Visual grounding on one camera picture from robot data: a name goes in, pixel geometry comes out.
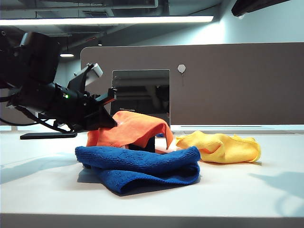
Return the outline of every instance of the yellow towel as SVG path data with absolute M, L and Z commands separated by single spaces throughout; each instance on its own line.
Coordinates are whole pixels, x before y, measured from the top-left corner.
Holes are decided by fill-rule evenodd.
M 260 145 L 254 138 L 242 139 L 234 135 L 205 134 L 195 131 L 192 134 L 176 137 L 176 145 L 183 149 L 196 146 L 200 158 L 205 162 L 237 163 L 255 162 L 260 158 Z

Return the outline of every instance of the blue towel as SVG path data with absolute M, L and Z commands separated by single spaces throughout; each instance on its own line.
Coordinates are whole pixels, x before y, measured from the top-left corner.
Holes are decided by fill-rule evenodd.
M 111 191 L 119 194 L 157 184 L 193 184 L 199 177 L 200 152 L 196 147 L 156 154 L 117 147 L 76 147 L 76 157 L 100 178 Z

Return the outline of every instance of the orange cloth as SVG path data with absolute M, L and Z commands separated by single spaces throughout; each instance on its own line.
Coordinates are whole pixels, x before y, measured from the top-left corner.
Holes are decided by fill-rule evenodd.
M 129 111 L 119 111 L 113 119 L 117 127 L 88 132 L 86 146 L 122 147 L 134 144 L 144 148 L 151 137 L 163 133 L 168 149 L 173 140 L 173 134 L 163 119 Z

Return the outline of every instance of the gray partition panel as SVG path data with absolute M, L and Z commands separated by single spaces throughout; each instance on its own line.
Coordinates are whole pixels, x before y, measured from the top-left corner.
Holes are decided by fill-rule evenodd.
M 0 96 L 8 96 L 9 92 L 7 89 L 3 89 L 0 91 Z M 16 124 L 29 124 L 34 121 L 27 118 L 22 112 L 18 111 L 14 108 L 6 107 L 7 102 L 0 103 L 0 117 L 6 121 L 13 122 Z M 2 121 L 0 121 L 0 125 L 8 125 Z
M 104 75 L 88 85 L 100 94 L 114 70 L 170 70 L 171 124 L 304 124 L 304 43 L 87 47 L 82 67 Z M 177 67 L 186 66 L 183 80 Z

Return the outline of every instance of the fluorescent light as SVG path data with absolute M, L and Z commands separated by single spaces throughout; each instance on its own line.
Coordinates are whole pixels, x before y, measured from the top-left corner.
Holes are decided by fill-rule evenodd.
M 0 26 L 9 25 L 115 25 L 152 23 L 195 23 L 211 22 L 213 16 L 185 17 L 135 17 L 135 18 L 62 18 L 62 19 L 5 19 Z
M 74 57 L 73 54 L 60 54 L 61 57 Z

